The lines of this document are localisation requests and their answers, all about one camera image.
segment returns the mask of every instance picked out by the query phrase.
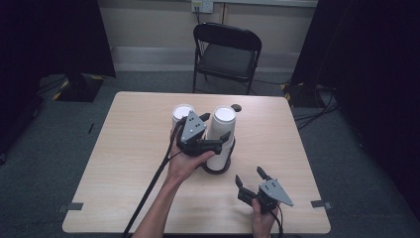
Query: white cup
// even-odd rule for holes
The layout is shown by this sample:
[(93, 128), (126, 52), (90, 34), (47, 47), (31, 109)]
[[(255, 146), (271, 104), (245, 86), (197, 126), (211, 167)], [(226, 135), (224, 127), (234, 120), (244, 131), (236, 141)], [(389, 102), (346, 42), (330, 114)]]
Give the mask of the white cup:
[(213, 172), (220, 172), (223, 169), (225, 169), (225, 166), (227, 166), (226, 162), (228, 161), (229, 156), (231, 154), (231, 150), (233, 149), (233, 144), (234, 143), (232, 142), (230, 145), (224, 147), (220, 155), (214, 155), (212, 158), (207, 160), (207, 168)]
[(227, 132), (231, 132), (229, 140), (223, 144), (223, 148), (231, 145), (234, 141), (236, 112), (230, 106), (218, 106), (214, 110), (211, 126), (207, 131), (207, 140), (219, 140)]
[(188, 116), (190, 111), (194, 111), (194, 108), (189, 104), (176, 105), (172, 110), (172, 129), (175, 128), (176, 122)]

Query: chair seat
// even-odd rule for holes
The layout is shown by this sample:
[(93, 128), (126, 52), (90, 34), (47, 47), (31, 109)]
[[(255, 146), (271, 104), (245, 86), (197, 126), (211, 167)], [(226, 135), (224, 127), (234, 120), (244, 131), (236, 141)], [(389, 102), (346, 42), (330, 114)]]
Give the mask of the chair seat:
[(223, 74), (236, 80), (242, 77), (242, 81), (248, 81), (248, 77), (253, 73), (252, 64), (255, 57), (255, 52), (209, 44), (197, 69), (201, 73)]

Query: hand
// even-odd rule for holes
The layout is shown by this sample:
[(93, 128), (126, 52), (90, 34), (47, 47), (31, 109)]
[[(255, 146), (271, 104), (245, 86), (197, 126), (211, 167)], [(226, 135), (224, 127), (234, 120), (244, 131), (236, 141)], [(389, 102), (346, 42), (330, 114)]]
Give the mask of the hand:
[[(274, 217), (268, 212), (262, 214), (261, 206), (257, 199), (253, 199), (254, 222), (253, 222), (253, 235), (254, 238), (269, 238), (272, 224), (274, 224)], [(272, 211), (277, 215), (278, 208)]]
[(166, 179), (171, 179), (177, 183), (182, 183), (191, 176), (197, 167), (215, 155), (214, 152), (208, 151), (198, 157), (189, 157), (183, 153), (173, 143), (170, 150), (169, 169), (167, 170)]

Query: chair backrest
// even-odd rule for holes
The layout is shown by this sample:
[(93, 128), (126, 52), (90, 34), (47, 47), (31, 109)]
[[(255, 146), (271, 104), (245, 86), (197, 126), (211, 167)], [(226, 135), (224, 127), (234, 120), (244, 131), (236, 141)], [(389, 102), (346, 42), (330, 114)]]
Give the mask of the chair backrest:
[(206, 42), (246, 51), (260, 52), (262, 49), (262, 41), (255, 33), (218, 23), (199, 24), (194, 28), (193, 35), (197, 48), (199, 42)]

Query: wall outlet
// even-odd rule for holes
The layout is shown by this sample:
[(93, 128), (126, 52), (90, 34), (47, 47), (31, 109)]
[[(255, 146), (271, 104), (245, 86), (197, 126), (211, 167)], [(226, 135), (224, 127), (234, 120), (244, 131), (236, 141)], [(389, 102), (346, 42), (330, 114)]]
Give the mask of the wall outlet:
[(191, 1), (191, 12), (213, 13), (213, 2), (210, 1)]

